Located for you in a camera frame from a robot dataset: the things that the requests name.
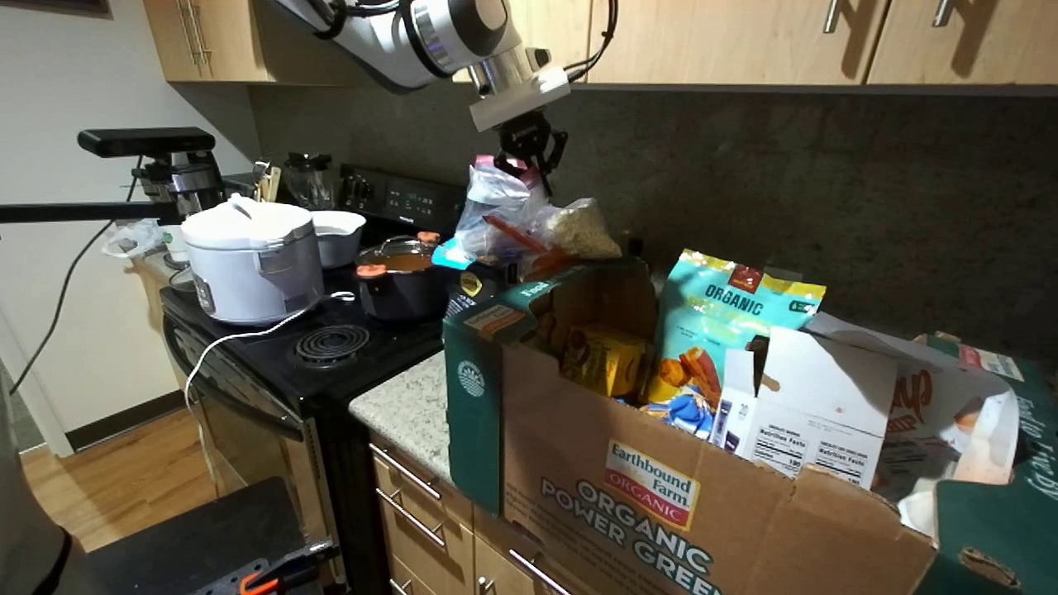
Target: wall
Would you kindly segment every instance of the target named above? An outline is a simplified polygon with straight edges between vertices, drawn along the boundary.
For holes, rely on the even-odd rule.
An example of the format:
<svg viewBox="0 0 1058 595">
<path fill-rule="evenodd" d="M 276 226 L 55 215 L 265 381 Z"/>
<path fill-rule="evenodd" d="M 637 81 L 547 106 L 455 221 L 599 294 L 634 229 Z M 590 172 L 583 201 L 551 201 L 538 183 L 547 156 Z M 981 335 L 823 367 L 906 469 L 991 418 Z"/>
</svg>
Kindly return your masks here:
<svg viewBox="0 0 1058 595">
<path fill-rule="evenodd" d="M 244 172 L 244 145 L 257 143 L 242 86 L 179 93 L 163 81 L 140 0 L 109 0 L 109 16 L 0 7 L 0 74 L 0 205 L 124 201 L 135 159 L 82 153 L 78 129 L 201 126 L 218 135 L 223 172 Z M 95 229 L 0 226 L 0 359 L 11 376 L 40 344 L 63 272 Z M 94 250 L 21 389 L 45 445 L 63 452 L 63 435 L 177 387 L 140 279 Z"/>
<path fill-rule="evenodd" d="M 256 90 L 265 156 L 466 183 L 490 153 L 469 90 Z M 829 286 L 828 312 L 896 335 L 951 331 L 1058 364 L 1058 102 L 844 93 L 578 90 L 555 199 L 594 194 L 664 272 L 696 245 Z"/>
</svg>

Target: lower cabinet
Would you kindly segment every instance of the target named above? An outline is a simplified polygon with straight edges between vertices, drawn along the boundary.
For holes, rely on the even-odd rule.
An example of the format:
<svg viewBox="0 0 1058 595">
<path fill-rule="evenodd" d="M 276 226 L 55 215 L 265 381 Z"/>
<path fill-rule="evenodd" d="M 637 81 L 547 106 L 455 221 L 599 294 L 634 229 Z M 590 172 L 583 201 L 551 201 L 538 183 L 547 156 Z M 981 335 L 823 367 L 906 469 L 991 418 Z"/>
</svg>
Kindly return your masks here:
<svg viewBox="0 0 1058 595">
<path fill-rule="evenodd" d="M 455 486 L 375 437 L 378 500 L 396 595 L 564 595 L 587 593 L 542 547 L 479 512 Z"/>
</svg>

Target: countertop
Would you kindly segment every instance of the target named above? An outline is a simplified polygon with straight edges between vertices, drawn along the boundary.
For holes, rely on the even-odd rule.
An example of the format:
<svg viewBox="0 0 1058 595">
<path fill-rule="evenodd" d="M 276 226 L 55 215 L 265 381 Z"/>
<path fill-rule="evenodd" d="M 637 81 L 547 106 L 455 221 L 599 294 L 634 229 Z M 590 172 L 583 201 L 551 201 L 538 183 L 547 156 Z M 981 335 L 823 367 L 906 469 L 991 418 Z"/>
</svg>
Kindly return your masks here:
<svg viewBox="0 0 1058 595">
<path fill-rule="evenodd" d="M 362 394 L 352 415 L 440 480 L 452 480 L 443 351 Z"/>
</svg>

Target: cooking pot lid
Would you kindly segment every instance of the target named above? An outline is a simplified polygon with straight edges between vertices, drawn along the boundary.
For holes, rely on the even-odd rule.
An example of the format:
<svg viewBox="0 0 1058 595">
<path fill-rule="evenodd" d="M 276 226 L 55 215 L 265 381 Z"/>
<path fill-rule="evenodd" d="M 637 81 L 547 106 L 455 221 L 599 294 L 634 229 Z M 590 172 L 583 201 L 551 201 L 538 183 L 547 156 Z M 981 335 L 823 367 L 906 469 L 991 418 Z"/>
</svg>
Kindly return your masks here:
<svg viewBox="0 0 1058 595">
<path fill-rule="evenodd" d="M 183 221 L 185 242 L 199 250 L 276 250 L 300 229 L 312 229 L 307 209 L 256 201 L 244 194 L 232 194 Z"/>
</svg>

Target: white wall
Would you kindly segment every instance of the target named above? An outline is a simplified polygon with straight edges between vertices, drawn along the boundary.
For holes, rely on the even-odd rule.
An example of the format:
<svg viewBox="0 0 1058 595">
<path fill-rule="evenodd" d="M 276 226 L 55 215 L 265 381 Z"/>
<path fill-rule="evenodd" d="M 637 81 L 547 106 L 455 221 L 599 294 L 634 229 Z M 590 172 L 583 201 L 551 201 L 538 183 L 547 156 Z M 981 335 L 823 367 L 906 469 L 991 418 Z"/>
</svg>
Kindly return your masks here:
<svg viewBox="0 0 1058 595">
<path fill-rule="evenodd" d="M 109 0 L 114 16 L 0 7 L 0 205 L 124 201 L 135 159 L 95 159 L 78 129 L 199 126 L 218 135 L 223 172 L 247 159 L 196 106 L 256 153 L 244 86 L 177 93 L 151 50 L 140 0 Z M 44 337 L 63 272 L 104 221 L 0 226 L 0 361 L 18 376 Z M 55 452 L 63 435 L 177 389 L 163 337 L 149 328 L 142 281 L 94 250 L 82 258 L 61 331 L 22 384 L 22 402 Z"/>
</svg>

